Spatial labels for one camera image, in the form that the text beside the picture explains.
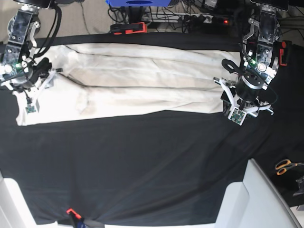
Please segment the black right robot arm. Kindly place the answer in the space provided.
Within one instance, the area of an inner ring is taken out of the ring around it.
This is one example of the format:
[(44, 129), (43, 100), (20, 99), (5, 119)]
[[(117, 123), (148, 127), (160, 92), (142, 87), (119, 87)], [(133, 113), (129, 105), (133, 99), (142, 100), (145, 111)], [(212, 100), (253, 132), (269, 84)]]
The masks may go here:
[[(59, 72), (43, 55), (53, 44), (59, 31), (62, 11), (54, 0), (19, 0), (21, 5), (8, 24), (8, 42), (0, 55), (0, 84), (17, 98), (26, 114), (39, 111), (38, 97), (52, 86)], [(41, 48), (35, 36), (40, 31), (40, 9), (55, 10), (50, 32)]]

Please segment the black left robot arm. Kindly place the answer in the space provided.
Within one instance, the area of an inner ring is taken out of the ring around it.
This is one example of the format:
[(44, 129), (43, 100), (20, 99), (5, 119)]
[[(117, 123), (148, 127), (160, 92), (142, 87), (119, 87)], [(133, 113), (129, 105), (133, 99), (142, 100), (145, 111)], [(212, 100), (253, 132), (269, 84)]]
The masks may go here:
[(258, 117), (261, 111), (274, 112), (273, 102), (263, 101), (259, 94), (270, 88), (282, 65), (282, 59), (274, 56), (273, 50), (281, 34), (277, 15), (279, 11), (288, 11), (289, 2), (254, 0), (253, 3), (259, 7), (259, 14), (248, 19), (250, 30), (240, 44), (243, 66), (237, 66), (228, 59), (221, 62), (229, 73), (237, 75), (236, 80), (213, 78), (223, 89), (224, 115), (238, 125), (242, 125), (249, 116)]

